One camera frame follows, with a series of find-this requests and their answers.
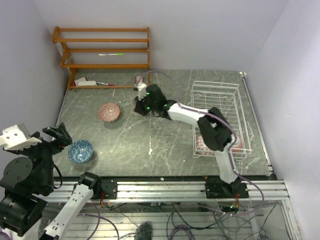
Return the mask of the white bowl red diamond outside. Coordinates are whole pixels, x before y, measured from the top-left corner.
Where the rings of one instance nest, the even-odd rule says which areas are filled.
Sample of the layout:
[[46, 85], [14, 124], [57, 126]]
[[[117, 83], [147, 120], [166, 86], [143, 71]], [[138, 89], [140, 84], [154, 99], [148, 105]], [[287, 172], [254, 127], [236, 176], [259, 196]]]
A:
[[214, 156], [214, 152], [205, 145], [201, 136], [197, 136], [195, 139], [195, 155]]

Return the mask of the red diamond pattern bowl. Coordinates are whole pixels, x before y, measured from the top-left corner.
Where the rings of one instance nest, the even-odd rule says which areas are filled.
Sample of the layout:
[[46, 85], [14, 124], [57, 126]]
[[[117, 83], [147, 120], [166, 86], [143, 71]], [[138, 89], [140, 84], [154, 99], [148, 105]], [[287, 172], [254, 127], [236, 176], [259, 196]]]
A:
[[239, 135], [236, 135], [236, 142], [235, 144], [232, 146], [231, 150], [233, 153], [238, 153], [241, 152], [243, 149], [243, 142], [242, 139]]

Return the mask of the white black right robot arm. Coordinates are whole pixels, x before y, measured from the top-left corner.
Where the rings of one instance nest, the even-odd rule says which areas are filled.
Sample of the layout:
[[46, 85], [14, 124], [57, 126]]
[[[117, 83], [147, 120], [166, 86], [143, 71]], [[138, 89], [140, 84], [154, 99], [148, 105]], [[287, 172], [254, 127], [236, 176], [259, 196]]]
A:
[[180, 121], [198, 128], [204, 144], [214, 153], [219, 168], [221, 194], [226, 198], [238, 192], [240, 174], [235, 166], [232, 147], [238, 141], [237, 134], [216, 107], [199, 109], [178, 101], [166, 99], [156, 84], [137, 83], [134, 88], [134, 112], [142, 116], [152, 113], [155, 117]]

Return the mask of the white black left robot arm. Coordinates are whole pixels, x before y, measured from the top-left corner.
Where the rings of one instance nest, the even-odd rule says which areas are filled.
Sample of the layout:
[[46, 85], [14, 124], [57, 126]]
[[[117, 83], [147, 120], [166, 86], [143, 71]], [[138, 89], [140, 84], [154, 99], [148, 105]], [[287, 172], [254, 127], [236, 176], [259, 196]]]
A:
[[83, 173], [64, 207], [39, 233], [47, 205], [43, 197], [57, 189], [53, 155], [73, 143], [63, 122], [56, 127], [45, 127], [42, 132], [53, 139], [44, 140], [38, 131], [30, 134], [24, 124], [8, 127], [0, 136], [3, 150], [18, 156], [6, 165], [0, 180], [4, 188], [0, 202], [0, 233], [8, 240], [62, 240], [88, 200], [102, 193], [101, 177]]

